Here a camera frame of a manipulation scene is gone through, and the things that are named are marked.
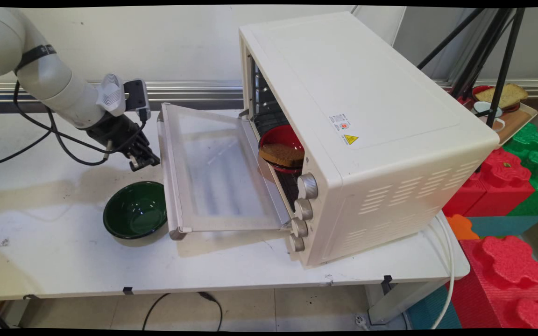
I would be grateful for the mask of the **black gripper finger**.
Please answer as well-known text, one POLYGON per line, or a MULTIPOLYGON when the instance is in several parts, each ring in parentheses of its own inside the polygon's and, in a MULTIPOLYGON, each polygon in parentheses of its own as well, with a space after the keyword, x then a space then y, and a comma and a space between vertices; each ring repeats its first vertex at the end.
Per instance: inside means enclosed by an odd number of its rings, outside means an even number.
POLYGON ((137 171, 147 166, 146 152, 131 148, 130 151, 128 151, 128 158, 130 160, 129 166, 132 171, 137 171))
POLYGON ((136 149, 147 153, 147 166, 156 166, 160 164, 160 158, 152 151, 150 142, 146 136, 137 136, 136 149))

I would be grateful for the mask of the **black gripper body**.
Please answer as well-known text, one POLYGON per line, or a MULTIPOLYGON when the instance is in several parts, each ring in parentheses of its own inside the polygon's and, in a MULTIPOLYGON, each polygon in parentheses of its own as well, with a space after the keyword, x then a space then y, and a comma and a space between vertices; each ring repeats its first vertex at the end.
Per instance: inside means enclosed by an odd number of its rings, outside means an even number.
POLYGON ((149 157, 149 141, 143 133, 143 126, 132 121, 126 115, 112 116, 105 113, 103 118, 85 129, 87 135, 103 146, 112 142, 111 151, 122 153, 125 157, 149 157))

